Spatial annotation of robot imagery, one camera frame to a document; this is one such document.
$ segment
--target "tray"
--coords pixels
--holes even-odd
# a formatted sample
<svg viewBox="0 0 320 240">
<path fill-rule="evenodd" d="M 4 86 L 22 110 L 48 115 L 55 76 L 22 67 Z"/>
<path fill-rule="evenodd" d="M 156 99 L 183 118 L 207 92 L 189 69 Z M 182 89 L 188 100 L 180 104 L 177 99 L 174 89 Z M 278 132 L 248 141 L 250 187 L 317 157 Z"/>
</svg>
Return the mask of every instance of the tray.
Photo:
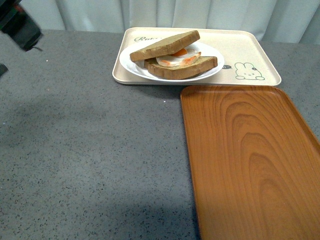
<svg viewBox="0 0 320 240">
<path fill-rule="evenodd" d="M 272 86 L 181 93 L 203 240 L 320 239 L 320 144 Z"/>
<path fill-rule="evenodd" d="M 200 43 L 217 49 L 223 56 L 225 64 L 217 74 L 188 83 L 158 82 L 136 76 L 127 71 L 119 61 L 120 53 L 128 46 L 158 38 L 194 30 L 194 28 L 132 27 L 125 31 L 122 43 L 113 67 L 113 78 L 128 85 L 255 85 L 276 86 L 281 77 L 259 42 L 249 32 L 236 30 L 197 29 Z"/>
</svg>

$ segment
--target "tray rim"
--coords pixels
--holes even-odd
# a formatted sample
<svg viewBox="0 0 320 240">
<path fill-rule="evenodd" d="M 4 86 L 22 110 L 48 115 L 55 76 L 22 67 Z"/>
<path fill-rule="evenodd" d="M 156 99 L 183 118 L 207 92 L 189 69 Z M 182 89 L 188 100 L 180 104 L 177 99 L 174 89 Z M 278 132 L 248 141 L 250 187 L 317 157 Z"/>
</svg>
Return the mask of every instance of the tray rim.
<svg viewBox="0 0 320 240">
<path fill-rule="evenodd" d="M 199 83 L 197 81 L 195 81 L 195 82 L 191 81 L 191 82 L 186 82 L 186 83 L 183 83 L 183 82 L 182 83 L 172 83 L 172 82 L 164 83 L 164 82 L 157 82 L 157 81 L 152 81 L 152 80 L 148 80 L 148 79 L 145 79 L 148 82 L 128 82 L 126 80 L 118 78 L 116 76 L 116 70 L 117 70 L 117 67 L 121 67 L 121 66 L 119 66 L 119 65 L 121 65 L 120 61 L 119 61 L 119 57 L 120 57 L 121 52 L 124 50 L 123 46 L 125 44 L 126 36 L 128 34 L 130 34 L 131 32 L 140 31 L 140 30 L 151 31 L 151 32 L 158 32 L 158 31 L 177 32 L 177 31 L 198 30 L 198 31 L 203 32 L 203 33 L 245 35 L 245 36 L 247 36 L 247 37 L 249 37 L 252 40 L 257 42 L 257 44 L 255 46 L 258 48 L 260 53 L 265 55 L 266 59 L 268 60 L 268 64 L 270 64 L 271 67 L 273 68 L 274 73 L 275 73 L 276 77 L 278 78 L 278 81 L 277 81 L 276 84 L 273 84 L 273 85 L 270 85 L 270 84 L 268 84 L 268 85 L 251 85 L 251 84 L 237 84 L 237 83 L 225 84 L 225 83 L 201 83 L 201 82 Z M 234 85 L 234 86 L 236 86 L 236 85 L 240 85 L 240 86 L 246 86 L 246 85 L 249 85 L 249 86 L 278 86 L 282 82 L 282 78 L 281 78 L 279 72 L 275 68 L 274 64 L 271 62 L 270 58 L 268 57 L 268 55 L 266 54 L 265 50 L 260 45 L 260 43 L 257 40 L 257 38 L 252 33 L 248 32 L 248 31 L 244 31 L 244 30 L 189 28 L 189 27 L 138 27 L 138 26 L 136 26 L 136 27 L 128 28 L 123 34 L 121 45 L 119 47 L 118 54 L 117 54 L 117 57 L 115 59 L 115 63 L 114 63 L 113 69 L 112 69 L 112 76 L 113 76 L 113 78 L 114 78 L 114 80 L 116 82 L 118 82 L 120 84 L 123 84 L 123 85 L 181 85 L 181 86 L 186 86 L 186 85 L 213 85 L 213 86 L 216 86 L 216 85 L 221 84 L 221 85 Z"/>
</svg>

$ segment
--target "fried egg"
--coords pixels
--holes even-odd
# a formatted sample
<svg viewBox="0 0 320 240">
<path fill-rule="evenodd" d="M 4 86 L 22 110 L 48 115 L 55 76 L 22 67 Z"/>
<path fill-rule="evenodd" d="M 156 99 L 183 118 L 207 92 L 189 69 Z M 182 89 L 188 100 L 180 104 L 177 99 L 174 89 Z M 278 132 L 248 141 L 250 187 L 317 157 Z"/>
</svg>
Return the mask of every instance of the fried egg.
<svg viewBox="0 0 320 240">
<path fill-rule="evenodd" d="M 163 67 L 183 67 L 193 64 L 201 56 L 200 51 L 194 49 L 182 48 L 180 51 L 165 56 L 156 57 L 156 61 L 160 66 Z"/>
</svg>

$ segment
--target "beige tray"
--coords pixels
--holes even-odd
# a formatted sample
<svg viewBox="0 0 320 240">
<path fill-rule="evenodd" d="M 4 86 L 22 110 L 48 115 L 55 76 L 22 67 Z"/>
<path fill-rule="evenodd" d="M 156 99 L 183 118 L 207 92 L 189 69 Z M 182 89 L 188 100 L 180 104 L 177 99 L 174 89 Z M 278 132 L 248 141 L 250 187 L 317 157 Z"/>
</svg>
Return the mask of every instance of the beige tray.
<svg viewBox="0 0 320 240">
<path fill-rule="evenodd" d="M 201 43 L 210 45 L 224 56 L 224 67 L 217 74 L 184 83 L 165 83 L 149 80 L 127 71 L 119 61 L 120 53 L 128 46 L 140 41 L 166 38 L 193 28 L 133 27 L 125 31 L 122 44 L 113 67 L 112 75 L 121 84 L 138 85 L 261 85 L 276 86 L 281 77 L 260 46 L 249 32 L 235 30 L 197 29 Z"/>
</svg>

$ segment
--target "speckled countertop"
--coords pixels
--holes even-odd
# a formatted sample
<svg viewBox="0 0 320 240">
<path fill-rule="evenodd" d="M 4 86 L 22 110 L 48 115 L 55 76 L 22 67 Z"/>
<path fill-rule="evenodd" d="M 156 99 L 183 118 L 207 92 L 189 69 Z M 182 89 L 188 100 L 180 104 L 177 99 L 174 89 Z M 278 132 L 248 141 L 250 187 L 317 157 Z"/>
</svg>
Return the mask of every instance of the speckled countertop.
<svg viewBox="0 0 320 240">
<path fill-rule="evenodd" d="M 180 92 L 121 85 L 122 34 L 0 35 L 0 240 L 199 239 Z M 261 42 L 320 137 L 320 46 Z"/>
</svg>

